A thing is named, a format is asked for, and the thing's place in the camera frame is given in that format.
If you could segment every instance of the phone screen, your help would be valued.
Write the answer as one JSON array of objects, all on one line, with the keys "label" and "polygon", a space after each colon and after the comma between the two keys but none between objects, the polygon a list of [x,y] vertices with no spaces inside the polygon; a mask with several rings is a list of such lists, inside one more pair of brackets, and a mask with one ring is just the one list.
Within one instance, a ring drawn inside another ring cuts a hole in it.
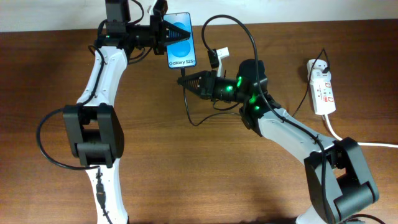
[{"label": "phone screen", "polygon": [[188,40],[167,46],[167,62],[169,68],[194,67],[197,64],[195,46],[193,44],[193,34],[191,16],[187,12],[177,14],[167,14],[164,20],[191,33]]}]

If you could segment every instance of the electrical outlet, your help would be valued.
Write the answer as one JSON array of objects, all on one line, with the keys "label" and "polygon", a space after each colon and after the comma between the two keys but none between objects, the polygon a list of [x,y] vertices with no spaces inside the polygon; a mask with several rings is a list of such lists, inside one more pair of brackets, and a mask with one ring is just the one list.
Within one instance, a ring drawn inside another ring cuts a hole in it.
[{"label": "electrical outlet", "polygon": [[[307,63],[308,79],[310,78],[310,71],[315,59],[309,60]],[[312,69],[310,86],[312,93],[313,107],[315,114],[325,115],[330,114],[336,110],[335,97],[331,89],[331,73],[322,73],[328,64],[323,60],[317,60]]]}]

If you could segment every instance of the white cable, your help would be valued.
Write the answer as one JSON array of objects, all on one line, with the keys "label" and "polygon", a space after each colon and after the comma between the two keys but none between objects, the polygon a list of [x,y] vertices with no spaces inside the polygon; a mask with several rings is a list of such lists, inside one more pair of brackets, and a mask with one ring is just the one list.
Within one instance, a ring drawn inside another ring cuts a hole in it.
[{"label": "white cable", "polygon": [[[328,126],[328,129],[331,133],[331,135],[333,137],[335,137],[337,140],[342,140],[342,138],[340,136],[338,136],[335,131],[333,130],[333,128],[331,127],[330,124],[330,120],[327,114],[323,115],[325,121],[326,121],[326,125]],[[394,145],[394,144],[385,144],[385,143],[370,143],[370,142],[359,142],[358,143],[360,146],[379,146],[379,147],[394,147],[394,148],[398,148],[398,145]]]}]

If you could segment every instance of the table surface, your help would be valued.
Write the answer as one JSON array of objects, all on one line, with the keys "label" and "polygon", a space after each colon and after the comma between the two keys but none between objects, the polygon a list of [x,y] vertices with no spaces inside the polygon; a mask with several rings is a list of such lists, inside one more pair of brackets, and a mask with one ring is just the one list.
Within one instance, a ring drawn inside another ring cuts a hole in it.
[{"label": "table surface", "polygon": [[[289,113],[303,97],[308,59],[327,49],[340,136],[397,143],[398,21],[300,22],[248,25],[266,65],[269,92]],[[209,70],[194,27],[197,66]],[[87,45],[95,30],[0,34],[0,217],[2,223],[96,223],[93,193],[84,172],[43,158],[35,129],[45,114],[74,104],[93,68]],[[212,48],[229,47],[227,77],[253,58],[238,26],[211,26]],[[276,143],[247,130],[235,116],[195,128],[188,122],[166,55],[150,54],[124,72],[115,110],[126,145],[120,166],[124,206],[133,223],[238,223],[296,217],[310,206],[303,165]],[[209,101],[188,93],[194,121],[214,113]],[[296,118],[328,134],[307,98]],[[44,146],[73,165],[61,116],[44,126]],[[380,200],[363,210],[397,223],[398,151],[363,147]]]}]

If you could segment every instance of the cable connector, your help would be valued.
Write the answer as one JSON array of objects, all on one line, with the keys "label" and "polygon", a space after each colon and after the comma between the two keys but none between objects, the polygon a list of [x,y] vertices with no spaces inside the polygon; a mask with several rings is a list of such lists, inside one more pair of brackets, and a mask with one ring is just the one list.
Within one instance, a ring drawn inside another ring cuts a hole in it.
[{"label": "cable connector", "polygon": [[97,190],[96,196],[100,207],[102,209],[105,209],[106,194],[104,190],[104,185],[101,183],[101,176],[102,176],[101,169],[98,168],[98,173],[95,177],[97,178],[97,184],[95,186]]},{"label": "cable connector", "polygon": [[210,61],[210,66],[211,68],[218,68],[220,65],[220,62],[218,61],[218,55],[217,55],[217,50],[208,50],[207,54],[209,55],[209,61]]},{"label": "cable connector", "polygon": [[326,74],[326,73],[328,73],[329,71],[330,71],[330,67],[327,66],[327,67],[322,71],[322,73],[323,73],[323,74]]}]

